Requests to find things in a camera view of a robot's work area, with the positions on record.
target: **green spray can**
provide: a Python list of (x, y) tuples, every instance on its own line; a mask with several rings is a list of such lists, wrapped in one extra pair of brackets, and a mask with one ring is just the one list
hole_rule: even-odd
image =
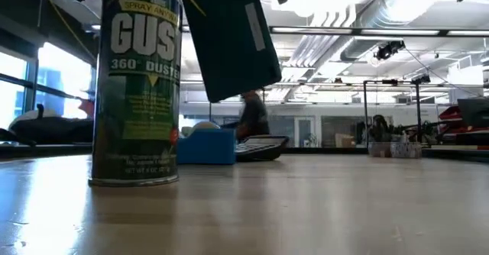
[(103, 0), (90, 184), (178, 179), (182, 13), (180, 0)]

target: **compressed air duster can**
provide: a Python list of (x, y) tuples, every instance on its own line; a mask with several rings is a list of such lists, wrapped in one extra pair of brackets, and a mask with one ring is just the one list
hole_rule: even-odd
[(180, 0), (103, 0), (91, 184), (178, 179), (182, 13)]

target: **ceiling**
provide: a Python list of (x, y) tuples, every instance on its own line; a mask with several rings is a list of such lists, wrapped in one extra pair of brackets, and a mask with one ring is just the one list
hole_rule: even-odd
[[(77, 18), (84, 24), (98, 24), (101, 14), (101, 0), (85, 0), (82, 4), (74, 0), (54, 0), (61, 8), (68, 11), (71, 15)], [(351, 0), (355, 4), (356, 18), (361, 18), (365, 10), (373, 8), (377, 0)], [(335, 1), (330, 0), (328, 4), (318, 4), (317, 2), (304, 2), (305, 6), (314, 6), (315, 14), (309, 17), (301, 17), (297, 11), (281, 11), (277, 10), (275, 0), (261, 0), (262, 8), (264, 9), (265, 17), (269, 26), (306, 26), (312, 25), (315, 16), (323, 9), (331, 9), (335, 7)], [(410, 2), (407, 6), (415, 8), (415, 2)], [(414, 18), (404, 27), (411, 28), (489, 28), (489, 0), (437, 0), (421, 15)], [(277, 55), (282, 63), (286, 63), (294, 52), (296, 52), (303, 36), (292, 35), (272, 35)], [(411, 51), (418, 59), (426, 66), (430, 66), (437, 75), (446, 77), (447, 66), (458, 62), (458, 60), (470, 60), (472, 65), (479, 65), (480, 58), (484, 55), (484, 41), (481, 38), (420, 38), (420, 37), (405, 37), (404, 42), (406, 48)], [(333, 42), (330, 44), (315, 44), (311, 45), (317, 50), (332, 50)], [(343, 69), (338, 71), (338, 75), (343, 82), (362, 82), (366, 79), (378, 78), (409, 78), (413, 74), (423, 73), (425, 69), (405, 50), (401, 50), (396, 56), (391, 57), (381, 65), (373, 66), (370, 64), (377, 46), (373, 46), (370, 51), (363, 54), (363, 57), (357, 59), (353, 63), (346, 65), (345, 73)], [(183, 35), (182, 42), (182, 73), (181, 79), (183, 82), (200, 81), (199, 64), (196, 57), (196, 52), (193, 48), (192, 38), (189, 34)], [(297, 71), (297, 75), (292, 77), (297, 79), (306, 77), (308, 81), (316, 76), (314, 82), (331, 82), (333, 77), (322, 78), (319, 74), (321, 65), (314, 65), (317, 70), (302, 69)], [(280, 89), (279, 87), (269, 86), (269, 90)], [(326, 91), (321, 91), (319, 88), (313, 88), (309, 95), (301, 95), (301, 91), (297, 88), (289, 87), (290, 92), (283, 98), (279, 99), (295, 99), (296, 95), (300, 95), (301, 99), (308, 100), (309, 97), (318, 96), (321, 92), (322, 96), (327, 96)], [(200, 99), (206, 100), (206, 95), (202, 85), (182, 84), (184, 92), (198, 92)]]

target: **window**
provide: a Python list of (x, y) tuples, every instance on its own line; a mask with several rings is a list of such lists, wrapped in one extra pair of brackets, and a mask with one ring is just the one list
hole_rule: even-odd
[(45, 109), (53, 110), (64, 118), (86, 118), (86, 113), (79, 109), (81, 101), (73, 98), (63, 98), (45, 92), (36, 93), (36, 105), (42, 104)]
[(8, 82), (0, 81), (0, 128), (7, 129), (10, 123), (24, 108), (25, 88)]
[(49, 43), (39, 49), (37, 84), (88, 98), (91, 80), (92, 67), (88, 63)]
[(27, 67), (27, 61), (0, 52), (0, 73), (18, 79), (25, 79)]

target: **ceiling duct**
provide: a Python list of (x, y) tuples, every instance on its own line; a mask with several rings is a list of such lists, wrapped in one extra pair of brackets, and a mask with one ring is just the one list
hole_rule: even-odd
[[(392, 28), (404, 27), (424, 14), (438, 0), (375, 0), (357, 18), (355, 27)], [(340, 37), (315, 63), (318, 67), (334, 56), (339, 60), (351, 62), (376, 46), (378, 40), (359, 40), (353, 37)]]

